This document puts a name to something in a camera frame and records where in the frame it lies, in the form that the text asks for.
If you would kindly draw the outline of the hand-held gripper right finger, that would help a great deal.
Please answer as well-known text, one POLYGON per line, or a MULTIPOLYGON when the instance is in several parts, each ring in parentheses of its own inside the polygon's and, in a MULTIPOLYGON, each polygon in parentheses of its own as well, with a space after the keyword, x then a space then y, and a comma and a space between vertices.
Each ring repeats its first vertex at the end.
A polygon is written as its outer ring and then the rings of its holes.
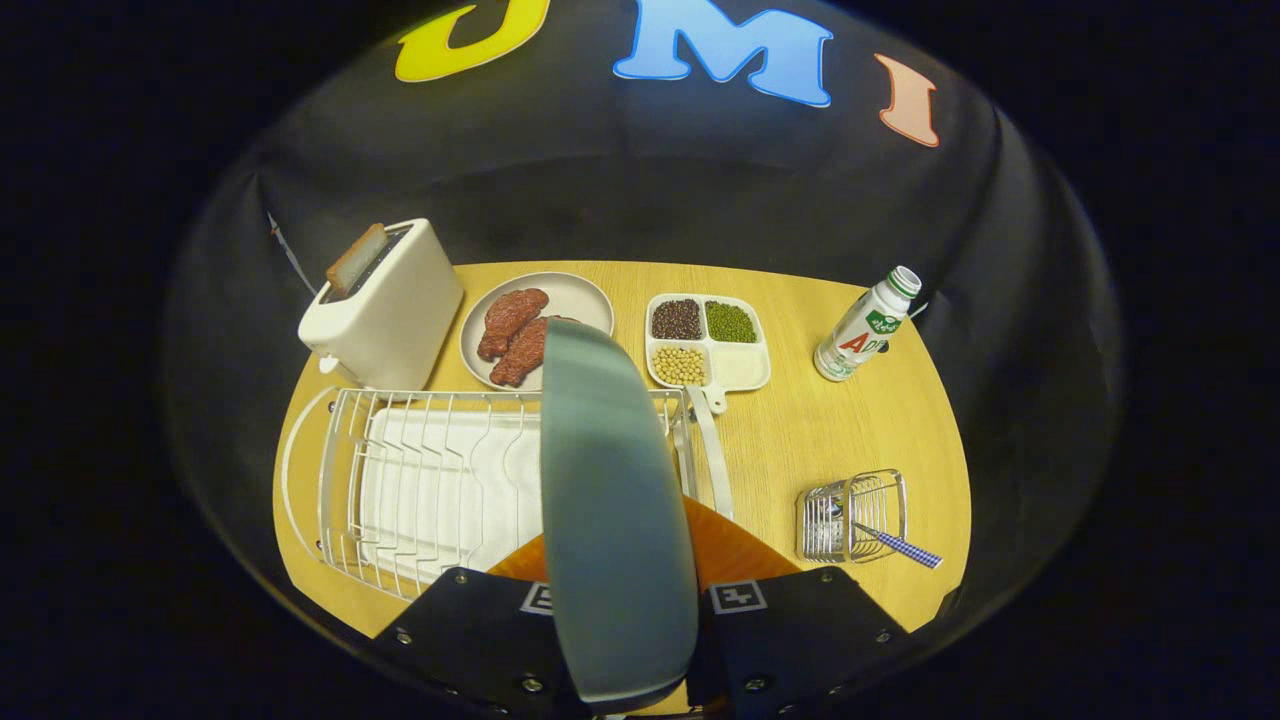
POLYGON ((684 687, 705 717, 840 717, 908 665, 910 633, 845 570, 804 571, 708 506, 684 507, 700 589, 684 687))

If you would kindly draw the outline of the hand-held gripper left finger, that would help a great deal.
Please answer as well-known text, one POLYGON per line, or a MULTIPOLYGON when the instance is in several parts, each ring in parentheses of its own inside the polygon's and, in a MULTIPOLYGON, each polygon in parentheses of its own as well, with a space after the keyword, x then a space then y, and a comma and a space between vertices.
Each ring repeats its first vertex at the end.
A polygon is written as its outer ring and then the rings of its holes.
POLYGON ((589 719, 547 580, 541 536, 490 571, 449 569, 376 635, 375 652, 472 717, 589 719))

